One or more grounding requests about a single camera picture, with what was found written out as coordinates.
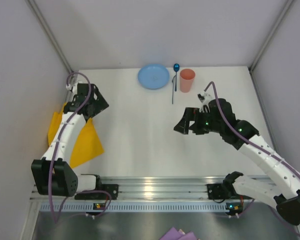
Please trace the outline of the pink plastic cup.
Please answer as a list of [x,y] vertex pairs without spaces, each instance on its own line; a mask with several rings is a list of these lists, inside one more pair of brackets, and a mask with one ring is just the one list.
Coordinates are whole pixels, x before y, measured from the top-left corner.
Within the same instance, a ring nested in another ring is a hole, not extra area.
[[188,93],[191,90],[195,77],[196,73],[192,69],[185,68],[181,70],[179,74],[179,84],[182,93]]

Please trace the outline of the blue metallic fork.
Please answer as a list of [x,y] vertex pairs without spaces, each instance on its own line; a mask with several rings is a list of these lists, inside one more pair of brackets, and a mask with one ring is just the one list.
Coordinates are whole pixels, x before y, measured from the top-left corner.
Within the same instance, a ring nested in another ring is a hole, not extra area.
[[171,104],[174,104],[174,92],[175,92],[175,80],[176,80],[176,76],[174,76],[172,78],[172,95],[171,95]]

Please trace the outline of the yellow pikachu placemat cloth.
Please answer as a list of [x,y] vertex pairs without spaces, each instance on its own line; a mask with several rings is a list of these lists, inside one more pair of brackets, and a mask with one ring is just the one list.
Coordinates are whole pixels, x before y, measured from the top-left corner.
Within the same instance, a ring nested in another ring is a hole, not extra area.
[[[66,102],[63,104],[60,112],[53,113],[47,132],[47,142],[49,145],[53,142],[62,122],[62,114],[66,104]],[[76,139],[69,165],[71,168],[78,167],[103,153],[104,148],[95,129],[93,119],[89,118]]]

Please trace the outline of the blue metallic spoon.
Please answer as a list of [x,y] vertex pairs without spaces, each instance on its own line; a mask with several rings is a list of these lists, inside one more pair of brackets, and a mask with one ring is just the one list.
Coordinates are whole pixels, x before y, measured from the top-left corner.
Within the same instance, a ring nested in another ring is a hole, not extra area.
[[174,91],[177,91],[177,80],[178,80],[178,71],[180,70],[180,65],[178,63],[175,63],[173,65],[173,70],[175,72],[174,74]]

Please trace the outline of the blue plastic plate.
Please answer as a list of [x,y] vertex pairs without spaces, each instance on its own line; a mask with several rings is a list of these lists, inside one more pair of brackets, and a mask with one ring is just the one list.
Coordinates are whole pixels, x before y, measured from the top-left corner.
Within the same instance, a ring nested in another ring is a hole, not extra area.
[[157,90],[167,85],[170,73],[162,64],[148,64],[139,70],[137,79],[142,87]]

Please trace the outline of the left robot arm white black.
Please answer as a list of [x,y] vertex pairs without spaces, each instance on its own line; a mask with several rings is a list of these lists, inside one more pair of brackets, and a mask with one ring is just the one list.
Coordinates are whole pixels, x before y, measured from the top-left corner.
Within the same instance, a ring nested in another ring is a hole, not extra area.
[[84,173],[84,164],[104,153],[93,118],[109,104],[94,84],[79,82],[73,90],[72,101],[53,114],[48,150],[31,164],[40,195],[72,197],[99,184],[97,175]]

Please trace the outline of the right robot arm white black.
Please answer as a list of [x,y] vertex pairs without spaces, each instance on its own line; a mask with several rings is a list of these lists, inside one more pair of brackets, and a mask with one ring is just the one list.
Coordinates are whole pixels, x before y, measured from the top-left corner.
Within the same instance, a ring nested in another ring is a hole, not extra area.
[[289,224],[300,224],[300,173],[283,160],[246,120],[236,119],[225,99],[211,100],[203,108],[186,107],[173,128],[183,135],[217,133],[222,140],[252,160],[273,182],[269,185],[241,172],[226,175],[222,188],[228,198],[247,196],[271,208]]

